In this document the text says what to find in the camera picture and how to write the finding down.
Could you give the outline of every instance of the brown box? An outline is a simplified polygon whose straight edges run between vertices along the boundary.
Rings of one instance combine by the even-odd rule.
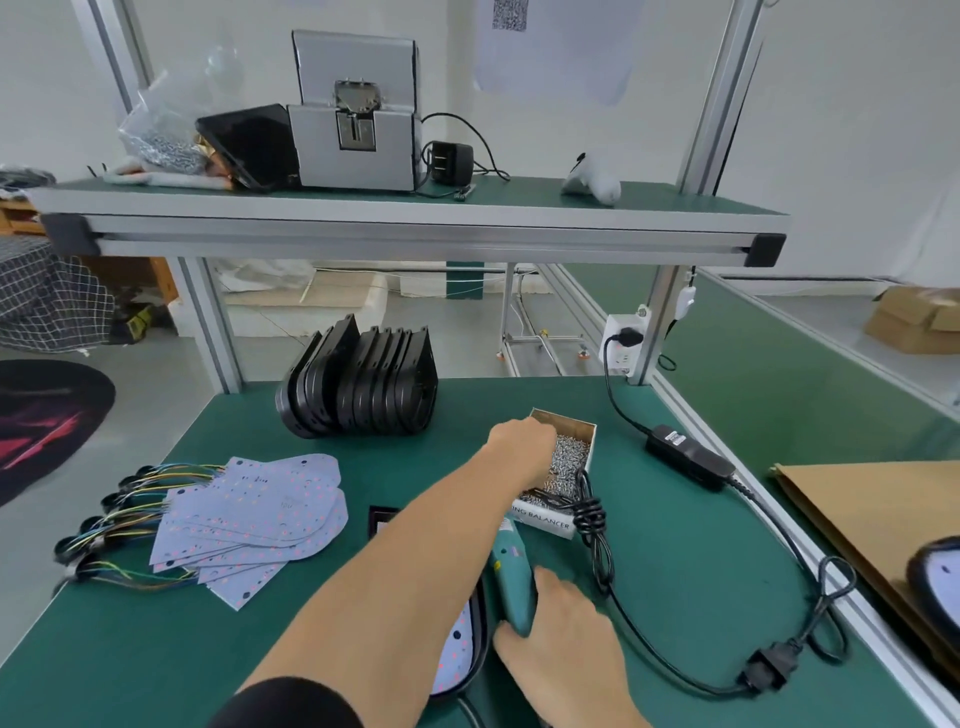
[[[775,466],[783,491],[960,682],[960,654],[906,582],[926,544],[960,534],[960,461]]]
[[[905,353],[960,353],[960,288],[888,288],[863,330]]]

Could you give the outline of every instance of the black cable bundle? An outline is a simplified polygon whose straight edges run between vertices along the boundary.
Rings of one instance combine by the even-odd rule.
[[[412,435],[430,424],[437,386],[426,327],[361,334],[350,314],[313,335],[276,390],[276,411],[304,439]]]
[[[816,598],[804,621],[803,628],[794,637],[786,642],[774,643],[770,647],[754,652],[735,683],[722,687],[691,677],[675,666],[657,651],[640,632],[634,621],[630,619],[630,615],[627,614],[619,598],[617,598],[613,585],[615,571],[613,554],[606,536],[607,514],[600,505],[600,499],[593,494],[587,472],[582,468],[577,472],[576,500],[548,493],[541,489],[531,491],[533,495],[546,501],[551,507],[572,514],[573,524],[580,533],[584,545],[590,550],[593,582],[597,590],[613,603],[616,611],[643,648],[679,682],[696,692],[712,697],[749,696],[771,689],[779,690],[786,683],[790,673],[797,668],[798,657],[805,646],[809,646],[825,662],[839,665],[846,661],[850,644],[840,618],[835,612],[834,602],[852,592],[856,586],[856,572],[850,564],[838,556],[825,557],[820,561],[816,575],[810,573],[800,549],[776,514],[763,501],[759,500],[753,491],[735,477],[730,479],[729,485],[745,499],[755,504],[780,532],[807,577],[811,591],[815,591]],[[848,577],[848,583],[834,592],[828,592],[827,571],[831,565],[836,566]],[[833,625],[839,638],[840,648],[837,652],[831,652],[824,648],[814,635],[814,630],[824,619],[828,619]]]

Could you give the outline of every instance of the paper sheet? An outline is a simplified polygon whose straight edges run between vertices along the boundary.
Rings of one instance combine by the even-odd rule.
[[[477,0],[473,80],[523,99],[614,106],[633,71],[643,0]]]

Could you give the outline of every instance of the black sleeve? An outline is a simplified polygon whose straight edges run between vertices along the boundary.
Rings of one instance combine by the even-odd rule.
[[[363,728],[363,723],[326,685],[275,677],[237,693],[207,728]]]

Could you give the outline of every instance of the electrical outlet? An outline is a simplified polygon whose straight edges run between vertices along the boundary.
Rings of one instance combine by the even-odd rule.
[[[614,313],[607,317],[607,324],[603,329],[603,341],[607,341],[611,336],[615,336],[624,328],[635,328],[643,334],[647,332],[647,324],[650,321],[645,306],[642,306],[639,313]],[[610,342],[610,371],[611,372],[631,372],[637,361],[640,359],[640,350],[642,344],[635,347],[622,347],[618,342]],[[607,353],[600,351],[600,361],[606,363]]]

